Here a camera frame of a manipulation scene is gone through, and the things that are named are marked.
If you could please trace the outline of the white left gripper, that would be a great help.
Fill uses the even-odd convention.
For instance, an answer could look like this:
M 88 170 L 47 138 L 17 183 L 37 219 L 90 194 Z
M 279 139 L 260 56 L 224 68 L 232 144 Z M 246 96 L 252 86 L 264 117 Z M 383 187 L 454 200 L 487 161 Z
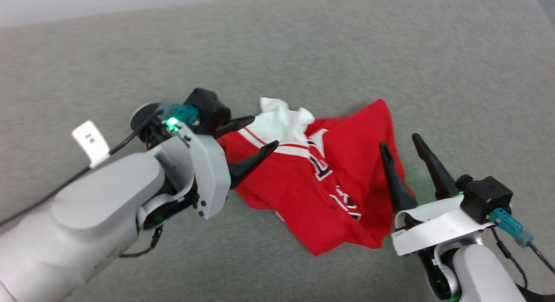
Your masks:
M 253 115 L 232 119 L 216 130 L 215 138 L 242 130 L 254 121 Z M 188 126 L 182 127 L 172 138 L 149 150 L 176 190 L 175 194 L 150 199 L 149 219 L 170 219 L 174 215 L 170 208 L 185 201 L 186 194 L 195 187 L 197 212 L 206 220 L 214 217 L 224 207 L 228 191 L 236 189 L 278 146 L 275 140 L 240 162 L 227 162 L 224 150 L 212 136 L 198 135 Z

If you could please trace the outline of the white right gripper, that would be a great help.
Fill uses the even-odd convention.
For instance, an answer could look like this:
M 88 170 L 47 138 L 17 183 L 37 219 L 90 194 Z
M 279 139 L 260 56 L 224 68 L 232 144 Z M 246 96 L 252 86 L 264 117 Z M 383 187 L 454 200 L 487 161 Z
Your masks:
M 395 215 L 392 243 L 398 256 L 408 255 L 454 240 L 493 225 L 480 224 L 460 207 L 463 196 L 456 181 L 420 134 L 411 136 L 419 158 L 425 163 L 435 188 L 437 201 L 418 205 L 404 179 L 396 169 L 396 161 L 385 141 L 380 143 L 381 159 L 386 175 L 390 201 Z

